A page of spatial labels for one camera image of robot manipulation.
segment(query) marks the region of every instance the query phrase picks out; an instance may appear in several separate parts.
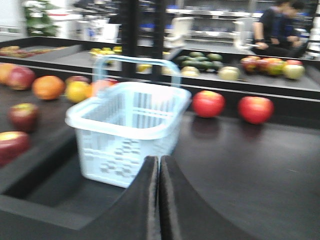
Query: light blue plastic basket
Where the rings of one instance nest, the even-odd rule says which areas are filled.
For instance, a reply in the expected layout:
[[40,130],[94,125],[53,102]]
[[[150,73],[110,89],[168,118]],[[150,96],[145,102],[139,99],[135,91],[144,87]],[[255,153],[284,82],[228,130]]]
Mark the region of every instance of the light blue plastic basket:
[[67,110],[65,122],[75,128],[83,176],[126,188],[146,156],[172,153],[191,93],[179,88],[178,67],[161,59],[106,55],[96,61],[94,81],[108,75],[109,60],[167,67],[177,86],[121,82]]

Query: yellow fruit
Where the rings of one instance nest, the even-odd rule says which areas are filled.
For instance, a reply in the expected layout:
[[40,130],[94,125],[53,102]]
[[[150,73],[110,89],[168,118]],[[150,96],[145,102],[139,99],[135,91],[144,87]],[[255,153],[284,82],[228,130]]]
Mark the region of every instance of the yellow fruit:
[[111,51],[111,48],[110,47],[103,47],[102,50],[108,52],[108,51]]
[[90,85],[83,81],[73,81],[65,89],[65,96],[71,102],[77,104],[87,98],[86,93]]
[[151,64],[138,64],[136,69],[138,72],[144,72],[145,70],[150,69],[151,67]]
[[112,49],[116,54],[122,53],[122,46],[114,46]]

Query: person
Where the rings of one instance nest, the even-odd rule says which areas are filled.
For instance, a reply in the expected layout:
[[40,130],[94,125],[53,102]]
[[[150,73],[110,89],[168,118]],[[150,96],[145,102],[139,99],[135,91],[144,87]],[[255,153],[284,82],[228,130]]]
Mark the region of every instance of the person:
[[273,45],[288,50],[302,45],[302,41],[294,29],[294,18],[304,7],[303,1],[296,0],[283,12],[280,19],[274,21],[271,36]]
[[268,8],[258,22],[253,24],[253,39],[255,47],[251,50],[257,55],[273,57],[285,57],[289,50],[273,44],[272,33],[274,23],[280,20],[284,11],[290,7],[290,0],[276,0],[274,5]]

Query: shelf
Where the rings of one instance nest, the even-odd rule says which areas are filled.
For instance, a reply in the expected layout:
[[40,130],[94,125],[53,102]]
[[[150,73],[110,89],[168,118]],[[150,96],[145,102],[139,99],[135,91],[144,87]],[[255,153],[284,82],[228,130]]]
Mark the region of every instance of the shelf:
[[243,11],[209,11],[209,10],[188,10],[188,9],[167,9],[169,14],[203,15],[215,17],[250,17],[260,18],[262,13],[250,13]]
[[[151,27],[141,27],[142,32],[151,33],[153,28]],[[172,29],[165,29],[166,34],[172,33]],[[190,36],[192,37],[208,37],[208,38],[228,38],[232,39],[234,37],[233,32],[221,32],[221,31],[190,31]]]

